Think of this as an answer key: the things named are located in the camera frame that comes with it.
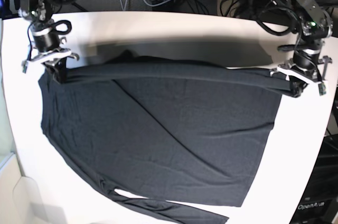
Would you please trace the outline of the black long sleeve shirt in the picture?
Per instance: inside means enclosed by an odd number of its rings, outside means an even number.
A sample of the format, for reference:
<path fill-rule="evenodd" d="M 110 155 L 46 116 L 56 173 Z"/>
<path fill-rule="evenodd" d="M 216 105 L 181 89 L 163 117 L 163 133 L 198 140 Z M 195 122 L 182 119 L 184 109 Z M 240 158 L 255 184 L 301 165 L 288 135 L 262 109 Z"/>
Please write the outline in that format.
<path fill-rule="evenodd" d="M 41 128 L 67 165 L 128 209 L 225 223 L 193 204 L 240 207 L 289 81 L 267 69 L 121 56 L 39 79 Z"/>

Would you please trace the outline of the black OpenArm case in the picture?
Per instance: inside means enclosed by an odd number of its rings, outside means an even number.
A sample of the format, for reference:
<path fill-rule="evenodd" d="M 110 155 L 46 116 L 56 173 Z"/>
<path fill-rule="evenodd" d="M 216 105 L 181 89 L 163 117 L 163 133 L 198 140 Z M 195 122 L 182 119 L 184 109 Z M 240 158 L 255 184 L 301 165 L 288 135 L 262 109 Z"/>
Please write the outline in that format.
<path fill-rule="evenodd" d="M 337 135 L 323 139 L 290 223 L 333 223 L 337 214 Z"/>

